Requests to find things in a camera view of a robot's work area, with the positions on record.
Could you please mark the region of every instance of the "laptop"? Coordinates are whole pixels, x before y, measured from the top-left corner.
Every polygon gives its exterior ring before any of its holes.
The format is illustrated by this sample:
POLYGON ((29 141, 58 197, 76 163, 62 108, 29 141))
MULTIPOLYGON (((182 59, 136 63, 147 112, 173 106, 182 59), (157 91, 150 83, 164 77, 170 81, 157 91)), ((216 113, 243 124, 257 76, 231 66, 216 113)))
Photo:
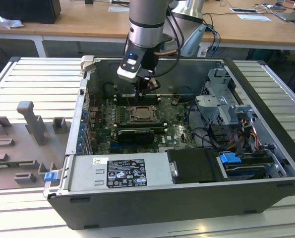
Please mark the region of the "laptop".
POLYGON ((283 19, 284 21, 294 21, 295 13, 286 13, 286 12, 275 12, 275 15, 283 19))

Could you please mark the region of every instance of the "power supply label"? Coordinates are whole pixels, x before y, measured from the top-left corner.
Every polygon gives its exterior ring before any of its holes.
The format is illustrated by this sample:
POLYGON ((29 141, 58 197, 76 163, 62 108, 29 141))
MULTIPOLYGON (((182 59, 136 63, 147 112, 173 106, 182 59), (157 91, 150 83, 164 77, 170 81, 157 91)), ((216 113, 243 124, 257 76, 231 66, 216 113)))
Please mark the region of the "power supply label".
POLYGON ((144 160, 109 160, 107 187, 147 186, 144 160))

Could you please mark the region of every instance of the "table leg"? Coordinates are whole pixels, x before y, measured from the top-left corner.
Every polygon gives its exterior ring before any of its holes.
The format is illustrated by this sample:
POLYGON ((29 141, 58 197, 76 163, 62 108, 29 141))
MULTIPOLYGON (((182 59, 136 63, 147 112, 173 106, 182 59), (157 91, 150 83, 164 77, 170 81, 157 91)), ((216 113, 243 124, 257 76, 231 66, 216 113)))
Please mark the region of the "table leg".
POLYGON ((44 41, 42 36, 34 37, 33 41, 35 42, 35 46, 38 52, 39 57, 48 57, 48 52, 44 46, 44 41))
POLYGON ((78 49, 78 54, 82 54, 83 53, 82 47, 81 47, 81 42, 80 41, 77 41, 77 49, 78 49))

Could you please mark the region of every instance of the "wooden desk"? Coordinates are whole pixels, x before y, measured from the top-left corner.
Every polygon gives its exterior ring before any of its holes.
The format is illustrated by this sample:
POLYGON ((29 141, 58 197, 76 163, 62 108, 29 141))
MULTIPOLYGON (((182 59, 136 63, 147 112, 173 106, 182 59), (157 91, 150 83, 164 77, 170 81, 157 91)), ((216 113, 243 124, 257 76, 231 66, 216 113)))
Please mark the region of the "wooden desk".
MULTIPOLYGON (((229 0, 233 7, 254 8, 257 0, 229 0)), ((128 32, 128 13, 108 12, 109 4, 60 0, 61 14, 55 24, 24 23, 25 27, 7 30, 0 27, 0 38, 29 39, 35 42, 39 56, 46 57, 43 41, 124 42, 128 32)), ((203 13, 233 13, 230 6, 219 1, 205 2, 203 13)), ((272 21, 242 20, 236 14, 212 15, 214 26, 221 35, 221 47, 295 50, 295 24, 265 14, 272 21)), ((208 15, 204 16, 208 24, 208 15)), ((213 40, 206 32, 203 44, 213 40)))

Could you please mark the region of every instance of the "motherboard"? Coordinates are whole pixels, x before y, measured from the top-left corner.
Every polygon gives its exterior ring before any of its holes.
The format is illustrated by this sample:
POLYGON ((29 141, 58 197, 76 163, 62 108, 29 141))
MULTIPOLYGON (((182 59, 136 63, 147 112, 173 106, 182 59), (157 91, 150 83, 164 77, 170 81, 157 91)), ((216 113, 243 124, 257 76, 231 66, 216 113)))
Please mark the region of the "motherboard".
POLYGON ((90 109, 94 154, 165 152, 195 148, 186 118, 190 102, 174 96, 98 100, 90 109))

